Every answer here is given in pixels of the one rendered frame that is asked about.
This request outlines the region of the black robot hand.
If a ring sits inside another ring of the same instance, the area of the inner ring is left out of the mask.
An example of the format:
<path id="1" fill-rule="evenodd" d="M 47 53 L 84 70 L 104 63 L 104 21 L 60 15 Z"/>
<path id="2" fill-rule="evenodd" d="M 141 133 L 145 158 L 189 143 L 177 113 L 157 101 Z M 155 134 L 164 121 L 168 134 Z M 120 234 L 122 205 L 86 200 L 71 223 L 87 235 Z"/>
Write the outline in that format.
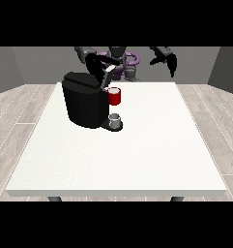
<path id="1" fill-rule="evenodd" d="M 119 66 L 120 62 L 116 61 L 110 57 L 104 55 L 97 55 L 94 53 L 89 53 L 85 57 L 86 68 L 91 75 L 94 75 L 99 82 L 102 82 L 104 79 L 106 69 L 105 63 L 109 65 Z"/>
<path id="2" fill-rule="evenodd" d="M 170 53 L 168 55 L 156 56 L 150 62 L 151 65 L 155 65 L 157 63 L 165 63 L 169 69 L 169 73 L 172 77 L 174 77 L 176 69 L 177 69 L 177 57 L 174 53 Z"/>

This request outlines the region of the red pod holder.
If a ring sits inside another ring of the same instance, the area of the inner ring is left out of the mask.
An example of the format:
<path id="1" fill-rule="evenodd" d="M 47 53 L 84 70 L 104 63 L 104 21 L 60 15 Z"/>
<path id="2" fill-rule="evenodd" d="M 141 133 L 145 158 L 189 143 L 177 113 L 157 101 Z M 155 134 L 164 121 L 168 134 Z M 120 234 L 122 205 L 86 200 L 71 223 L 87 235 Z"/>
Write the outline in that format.
<path id="1" fill-rule="evenodd" d="M 108 103 L 117 106 L 121 103 L 121 89 L 118 87 L 110 87 L 107 89 Z"/>

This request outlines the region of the black coffee machine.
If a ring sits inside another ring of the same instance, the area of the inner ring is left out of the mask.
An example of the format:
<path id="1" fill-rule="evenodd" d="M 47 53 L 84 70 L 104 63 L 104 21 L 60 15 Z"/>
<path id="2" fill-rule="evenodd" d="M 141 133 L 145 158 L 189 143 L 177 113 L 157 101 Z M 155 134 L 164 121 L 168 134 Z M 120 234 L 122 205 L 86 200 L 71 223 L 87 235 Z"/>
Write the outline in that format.
<path id="1" fill-rule="evenodd" d="M 69 72 L 64 76 L 62 88 L 71 122 L 83 128 L 105 128 L 111 132 L 123 129 L 122 120 L 113 124 L 109 119 L 108 94 L 95 76 Z"/>

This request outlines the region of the small grey cup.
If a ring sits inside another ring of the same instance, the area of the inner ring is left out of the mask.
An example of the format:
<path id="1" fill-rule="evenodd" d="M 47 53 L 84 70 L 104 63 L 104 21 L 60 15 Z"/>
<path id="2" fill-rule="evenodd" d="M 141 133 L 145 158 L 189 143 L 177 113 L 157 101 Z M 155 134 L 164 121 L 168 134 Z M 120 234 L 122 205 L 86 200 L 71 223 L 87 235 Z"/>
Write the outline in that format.
<path id="1" fill-rule="evenodd" d="M 118 113 L 111 113 L 108 116 L 109 127 L 112 129 L 117 129 L 121 125 L 121 117 Z"/>

